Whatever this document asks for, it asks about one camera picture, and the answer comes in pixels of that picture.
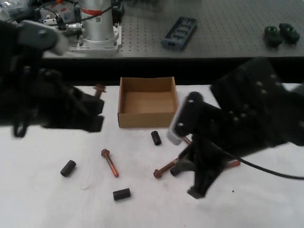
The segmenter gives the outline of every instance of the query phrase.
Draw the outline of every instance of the white table surface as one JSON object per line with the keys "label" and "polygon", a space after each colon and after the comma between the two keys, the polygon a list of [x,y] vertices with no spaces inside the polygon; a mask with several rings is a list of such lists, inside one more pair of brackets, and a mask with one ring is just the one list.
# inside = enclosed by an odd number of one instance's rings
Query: white table surface
{"label": "white table surface", "polygon": [[[91,87],[81,87],[93,94]],[[0,128],[1,228],[303,228],[304,181],[279,178],[242,164],[224,172],[205,199],[187,194],[193,172],[177,178],[161,168],[186,147],[174,146],[157,129],[120,129],[117,122],[118,86],[107,87],[105,122],[100,133],[45,130],[30,127],[24,139]],[[178,86],[179,100],[201,92],[217,105],[209,86]],[[120,177],[115,178],[100,156],[110,150]],[[71,177],[60,170],[77,163]],[[292,144],[246,157],[275,171],[304,176],[304,148]],[[130,188],[132,197],[113,200],[113,191]]]}

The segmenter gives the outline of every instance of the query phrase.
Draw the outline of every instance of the screwdriver bit set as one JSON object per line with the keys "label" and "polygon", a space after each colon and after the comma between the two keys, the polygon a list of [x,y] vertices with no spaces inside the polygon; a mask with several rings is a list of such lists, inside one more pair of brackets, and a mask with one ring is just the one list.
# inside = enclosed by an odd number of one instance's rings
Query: screwdriver bit set
{"label": "screwdriver bit set", "polygon": [[161,41],[164,48],[182,50],[194,32],[198,21],[193,18],[180,17]]}

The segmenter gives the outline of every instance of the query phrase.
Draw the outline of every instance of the metal base plate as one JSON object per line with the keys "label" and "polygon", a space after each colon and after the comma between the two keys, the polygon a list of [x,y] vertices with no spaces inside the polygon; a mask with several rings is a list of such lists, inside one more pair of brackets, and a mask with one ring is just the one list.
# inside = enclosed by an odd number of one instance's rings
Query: metal base plate
{"label": "metal base plate", "polygon": [[118,48],[122,45],[122,27],[114,27],[114,32],[117,37],[105,44],[86,42],[85,40],[79,39],[76,49],[77,51],[118,51]]}
{"label": "metal base plate", "polygon": [[[184,50],[161,46],[180,17],[198,20]],[[213,58],[213,57],[299,57],[304,56],[303,0],[126,0],[122,19],[122,48],[114,55],[87,54],[85,58]],[[269,48],[264,28],[291,24],[301,35],[296,45],[283,42]],[[65,57],[78,57],[71,44]]]}

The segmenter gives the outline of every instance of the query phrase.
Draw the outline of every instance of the white sticker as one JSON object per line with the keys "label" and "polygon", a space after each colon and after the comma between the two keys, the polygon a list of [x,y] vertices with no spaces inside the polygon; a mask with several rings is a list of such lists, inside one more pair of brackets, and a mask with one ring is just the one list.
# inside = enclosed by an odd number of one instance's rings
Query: white sticker
{"label": "white sticker", "polygon": [[[86,14],[84,12],[81,12],[82,13],[82,18],[89,18],[91,17],[92,15],[90,14]],[[97,16],[95,18],[91,18],[91,19],[88,19],[89,21],[92,21],[92,22],[96,22],[96,23],[101,23],[101,16]]]}

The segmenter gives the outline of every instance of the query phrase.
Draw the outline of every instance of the silver cylindrical device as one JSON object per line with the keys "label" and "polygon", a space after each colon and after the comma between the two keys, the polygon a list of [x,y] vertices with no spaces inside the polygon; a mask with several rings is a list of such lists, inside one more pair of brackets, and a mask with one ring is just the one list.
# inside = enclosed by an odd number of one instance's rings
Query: silver cylindrical device
{"label": "silver cylindrical device", "polygon": [[[81,10],[81,18],[85,19],[96,14],[100,14],[111,6],[111,0],[79,0]],[[106,41],[114,38],[114,29],[112,21],[112,11],[109,10],[97,16],[96,18],[89,19],[82,22],[85,34],[83,39],[85,41]]]}

